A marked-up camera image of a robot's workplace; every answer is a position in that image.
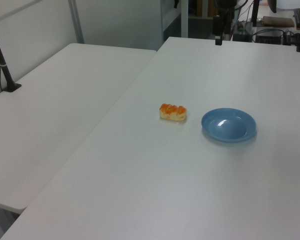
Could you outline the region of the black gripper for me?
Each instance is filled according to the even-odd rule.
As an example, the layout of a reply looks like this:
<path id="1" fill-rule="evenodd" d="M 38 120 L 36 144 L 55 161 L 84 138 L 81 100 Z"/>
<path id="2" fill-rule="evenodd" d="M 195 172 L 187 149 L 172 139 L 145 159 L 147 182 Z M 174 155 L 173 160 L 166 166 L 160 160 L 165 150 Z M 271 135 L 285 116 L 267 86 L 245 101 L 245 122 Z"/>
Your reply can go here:
<path id="1" fill-rule="evenodd" d="M 215 44 L 221 46 L 223 40 L 229 41 L 231 39 L 232 23 L 235 16 L 234 11 L 237 0 L 214 0 L 213 5 L 219 15 L 213 17 L 212 34 L 214 35 Z M 224 15 L 224 27 L 222 18 L 220 17 L 222 15 Z"/>

